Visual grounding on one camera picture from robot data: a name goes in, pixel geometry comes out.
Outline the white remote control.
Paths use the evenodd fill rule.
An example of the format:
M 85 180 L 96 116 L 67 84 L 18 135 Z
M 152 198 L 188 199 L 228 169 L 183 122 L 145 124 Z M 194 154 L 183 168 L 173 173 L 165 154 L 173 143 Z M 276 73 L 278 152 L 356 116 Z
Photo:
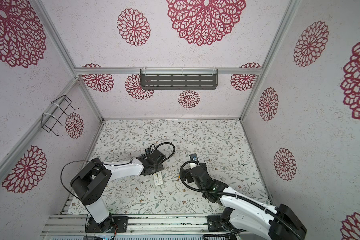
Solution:
M 164 184 L 162 172 L 154 173 L 154 184 L 155 186 L 160 186 Z

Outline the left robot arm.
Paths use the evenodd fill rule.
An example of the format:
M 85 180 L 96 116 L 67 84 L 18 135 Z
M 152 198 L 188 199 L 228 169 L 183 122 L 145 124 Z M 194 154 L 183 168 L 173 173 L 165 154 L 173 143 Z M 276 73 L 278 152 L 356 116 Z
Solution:
M 154 175 L 164 169 L 163 163 L 168 159 L 159 150 L 151 150 L 140 157 L 115 164 L 102 162 L 98 158 L 89 161 L 70 182 L 90 214 L 86 233 L 109 233 L 122 226 L 115 222 L 102 198 L 109 182 L 129 176 Z

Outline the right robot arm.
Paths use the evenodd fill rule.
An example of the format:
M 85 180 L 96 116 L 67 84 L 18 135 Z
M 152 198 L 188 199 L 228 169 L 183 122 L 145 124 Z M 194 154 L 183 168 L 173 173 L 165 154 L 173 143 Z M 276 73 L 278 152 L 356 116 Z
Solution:
M 249 232 L 266 240 L 303 240 L 307 228 L 287 205 L 268 205 L 240 194 L 213 179 L 205 163 L 187 161 L 180 167 L 180 179 L 188 189 L 224 208 L 219 223 L 230 234 Z

